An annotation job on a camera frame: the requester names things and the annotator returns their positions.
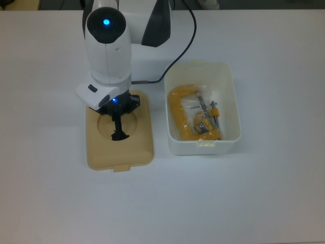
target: beige tray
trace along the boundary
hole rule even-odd
[[[122,129],[130,135],[122,141],[112,141],[115,129],[112,118],[87,108],[87,161],[94,170],[128,171],[131,166],[143,166],[153,159],[153,138],[147,96],[140,90],[131,91],[140,96],[141,105],[131,114],[122,116]]]

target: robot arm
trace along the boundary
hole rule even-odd
[[[168,0],[92,0],[83,14],[90,74],[76,95],[99,111],[131,85],[131,43],[157,47],[170,37]]]

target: table surface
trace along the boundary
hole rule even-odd
[[[168,148],[163,82],[148,94],[155,157],[93,171],[80,11],[0,12],[0,243],[325,241],[325,11],[196,11],[182,59],[232,68],[242,137],[227,155]],[[133,78],[155,79],[192,34],[173,13],[162,47],[133,46]]]

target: black cable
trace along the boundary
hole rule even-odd
[[[65,0],[62,0],[62,3],[61,3],[61,6],[60,6],[59,10],[62,9],[64,2],[65,2]]]
[[[187,50],[189,49],[189,47],[192,45],[192,42],[194,40],[195,34],[197,32],[197,20],[195,19],[194,13],[193,11],[189,8],[189,6],[187,5],[187,3],[185,2],[185,0],[182,0],[182,2],[184,3],[185,7],[187,8],[187,10],[190,12],[192,18],[193,18],[193,22],[194,22],[194,31],[193,31],[193,35],[192,38],[189,42],[189,44],[187,45],[187,47],[184,49],[184,51],[181,53],[181,55],[179,55],[169,66],[168,68],[165,70],[165,72],[162,74],[162,76],[160,77],[159,80],[155,80],[155,81],[147,81],[147,80],[136,80],[136,81],[132,81],[132,84],[155,84],[158,82],[161,82],[161,80],[164,78],[164,76],[167,74],[168,70],[187,52]]]

